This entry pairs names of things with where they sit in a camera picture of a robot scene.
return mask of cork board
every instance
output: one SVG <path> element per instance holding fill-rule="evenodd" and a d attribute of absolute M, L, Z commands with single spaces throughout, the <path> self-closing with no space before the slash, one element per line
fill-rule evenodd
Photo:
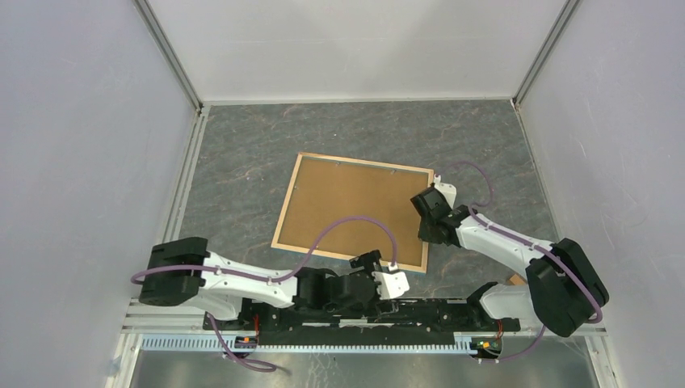
<path fill-rule="evenodd" d="M 420 217 L 410 198 L 433 182 L 433 170 L 299 153 L 271 246 L 307 252 L 328 225 L 343 217 L 366 216 L 384 223 L 397 240 L 400 268 L 426 272 L 428 244 L 418 239 Z M 365 221 L 331 230 L 315 255 L 351 259 L 379 249 L 392 257 L 385 232 Z"/>

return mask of wooden frame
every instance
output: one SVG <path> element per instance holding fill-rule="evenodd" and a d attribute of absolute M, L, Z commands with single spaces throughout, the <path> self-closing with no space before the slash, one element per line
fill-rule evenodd
<path fill-rule="evenodd" d="M 272 248 L 278 248 L 278 249 L 284 249 L 287 251 L 295 251 L 295 252 L 300 252 L 300 253 L 307 253 L 309 250 L 308 247 L 298 247 L 298 246 L 293 246 L 293 245 L 288 245 L 288 244 L 283 244 L 279 242 L 280 236 L 281 236 L 281 230 L 283 229 L 284 225 L 284 220 L 286 213 L 288 212 L 288 206 L 290 205 L 290 200 L 293 192 L 293 188 L 295 187 L 296 184 L 296 179 L 298 176 L 298 173 L 300 171 L 300 165 L 302 163 L 303 158 L 317 158 L 317 159 L 323 159 L 326 161 L 331 161 L 331 162 L 345 162 L 345 163 L 351 163 L 355 165 L 361 165 L 361 166 L 366 166 L 366 167 L 381 167 L 381 168 L 389 168 L 397 171 L 412 171 L 412 172 L 419 172 L 427 175 L 427 187 L 433 183 L 433 179 L 435 177 L 435 173 L 433 172 L 432 169 L 427 169 L 427 168 L 420 168 L 420 167 L 408 167 L 408 166 L 402 166 L 402 165 L 397 165 L 397 164 L 390 164 L 390 163 L 382 163 L 382 162 L 370 162 L 366 160 L 361 160 L 361 159 L 353 159 L 353 158 L 343 158 L 343 157 L 338 157 L 338 156 L 329 156 L 329 155 L 322 155 L 322 154 L 311 154 L 311 153 L 304 153 L 300 152 L 297 155 L 297 160 L 295 161 L 295 168 L 292 170 L 292 176 L 290 178 L 290 183 L 288 184 L 288 190 L 285 195 L 285 199 L 283 202 L 283 207 L 281 208 L 280 211 L 280 216 L 278 220 L 278 224 L 276 225 L 275 233 L 274 233 L 274 238 L 271 240 L 271 247 Z M 428 266 L 428 243 L 423 242 L 422 243 L 422 249 L 421 249 L 421 265 L 411 265 L 411 264 L 399 264 L 399 267 L 404 270 L 408 271 L 416 271 L 416 272 L 422 272 L 426 273 L 427 266 Z M 330 257 L 332 259 L 344 259 L 344 260 L 349 260 L 352 259 L 354 256 L 351 255 L 343 255 L 335 252 L 329 252 L 329 251 L 322 251 L 322 250 L 314 250 L 313 251 L 314 255 L 318 256 L 323 256 L 323 257 Z"/>

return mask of white wall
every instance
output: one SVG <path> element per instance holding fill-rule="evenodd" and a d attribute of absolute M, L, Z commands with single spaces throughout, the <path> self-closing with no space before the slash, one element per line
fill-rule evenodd
<path fill-rule="evenodd" d="M 564 0 L 149 0 L 207 101 L 508 98 Z"/>
<path fill-rule="evenodd" d="M 683 2 L 582 2 L 523 101 L 561 231 L 611 295 L 627 387 L 685 380 L 683 15 Z"/>
<path fill-rule="evenodd" d="M 3 2 L 0 386 L 102 386 L 193 110 L 132 2 Z"/>

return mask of gray wall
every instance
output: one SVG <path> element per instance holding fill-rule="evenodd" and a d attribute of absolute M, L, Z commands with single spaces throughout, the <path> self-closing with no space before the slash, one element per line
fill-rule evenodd
<path fill-rule="evenodd" d="M 583 2 L 523 101 L 559 227 L 611 294 L 628 387 L 685 379 L 683 15 L 685 2 Z"/>
<path fill-rule="evenodd" d="M 193 111 L 132 2 L 0 7 L 0 376 L 101 386 Z"/>

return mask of gray marble floor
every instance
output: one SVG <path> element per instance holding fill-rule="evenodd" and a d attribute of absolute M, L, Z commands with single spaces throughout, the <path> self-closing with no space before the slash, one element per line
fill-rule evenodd
<path fill-rule="evenodd" d="M 537 238 L 555 238 L 532 158 L 508 101 L 318 103 L 212 107 L 181 237 L 209 238 L 209 249 L 243 263 L 292 268 L 301 254 L 270 248 L 297 153 L 308 151 L 429 167 L 457 186 L 457 203 L 484 199 L 467 167 L 483 166 L 494 189 L 482 212 Z M 310 267 L 348 271 L 341 260 Z M 431 246 L 428 272 L 409 274 L 409 297 L 465 297 L 512 272 L 477 253 Z"/>

